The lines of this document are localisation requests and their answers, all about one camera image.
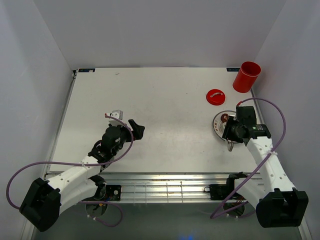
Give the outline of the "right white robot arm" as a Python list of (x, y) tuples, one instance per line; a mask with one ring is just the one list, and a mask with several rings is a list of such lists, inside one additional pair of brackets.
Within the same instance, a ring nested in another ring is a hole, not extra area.
[(264, 228), (300, 226), (309, 198), (286, 175), (267, 126), (257, 123), (254, 107), (237, 106), (222, 137), (228, 143), (243, 143), (247, 147), (264, 185), (261, 189), (245, 174), (231, 174), (226, 180), (226, 194), (232, 199), (244, 197), (255, 208), (257, 220)]

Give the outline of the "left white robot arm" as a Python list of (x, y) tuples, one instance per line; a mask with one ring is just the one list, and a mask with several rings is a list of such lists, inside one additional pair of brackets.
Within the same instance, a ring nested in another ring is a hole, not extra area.
[(115, 161), (125, 143), (132, 144), (143, 138), (145, 127), (133, 119), (128, 123), (126, 126), (119, 120), (118, 124), (109, 124), (101, 139), (80, 163), (48, 180), (34, 180), (19, 212), (44, 232), (73, 205), (88, 198), (102, 199), (106, 195), (106, 187), (99, 174)]

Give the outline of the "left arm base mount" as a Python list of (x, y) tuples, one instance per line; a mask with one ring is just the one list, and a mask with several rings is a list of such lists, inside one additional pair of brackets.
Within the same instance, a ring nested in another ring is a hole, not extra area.
[(97, 186), (97, 190), (93, 196), (94, 200), (102, 200), (102, 201), (120, 201), (122, 186), (121, 185), (109, 185), (99, 175), (92, 176), (90, 178), (91, 181), (95, 183)]

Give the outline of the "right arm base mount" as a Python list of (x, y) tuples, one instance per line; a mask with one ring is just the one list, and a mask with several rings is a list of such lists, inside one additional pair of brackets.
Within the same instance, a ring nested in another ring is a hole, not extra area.
[(209, 184), (203, 189), (203, 192), (210, 195), (210, 200), (222, 201), (234, 190), (235, 180), (247, 177), (243, 172), (230, 174), (225, 183)]

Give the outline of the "metal food tongs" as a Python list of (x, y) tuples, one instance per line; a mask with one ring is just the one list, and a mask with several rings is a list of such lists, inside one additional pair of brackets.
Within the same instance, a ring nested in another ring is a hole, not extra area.
[(235, 142), (229, 139), (226, 139), (227, 150), (231, 152), (234, 148)]

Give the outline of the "brown braised meat piece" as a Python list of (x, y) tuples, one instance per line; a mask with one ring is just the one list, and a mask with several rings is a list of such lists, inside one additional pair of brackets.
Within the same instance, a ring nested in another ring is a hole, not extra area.
[(229, 115), (227, 113), (224, 113), (222, 114), (220, 119), (223, 123), (226, 123), (228, 121), (228, 118), (229, 118)]

